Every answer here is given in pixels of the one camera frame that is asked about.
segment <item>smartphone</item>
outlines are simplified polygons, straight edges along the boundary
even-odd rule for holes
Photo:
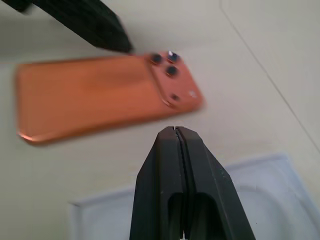
[[[30,63],[16,72],[18,134],[34,144],[191,112],[203,101],[171,51]]]

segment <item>black plastic jaw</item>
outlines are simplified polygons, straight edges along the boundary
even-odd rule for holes
[[[133,46],[117,15],[100,0],[3,0],[19,12],[34,4],[97,48],[129,53]]]
[[[234,184],[199,135],[167,127],[136,180],[130,240],[254,240]]]

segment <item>phone back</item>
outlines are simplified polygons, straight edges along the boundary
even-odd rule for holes
[[[187,67],[148,55],[24,64],[16,75],[18,133],[48,142],[164,118],[203,102]]]

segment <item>white table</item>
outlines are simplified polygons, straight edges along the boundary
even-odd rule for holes
[[[224,166],[288,153],[320,206],[320,6],[307,1],[312,7],[302,0],[106,1],[137,53],[172,50],[184,58],[207,105],[43,147],[15,134],[16,65],[114,53],[39,9],[26,17],[1,2],[0,239],[67,239],[67,202],[133,184],[157,133],[171,125],[197,131]]]

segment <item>white tray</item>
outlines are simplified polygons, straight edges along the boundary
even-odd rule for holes
[[[257,240],[320,240],[320,214],[284,154],[226,167]],[[70,204],[71,240],[128,240],[134,187]]]

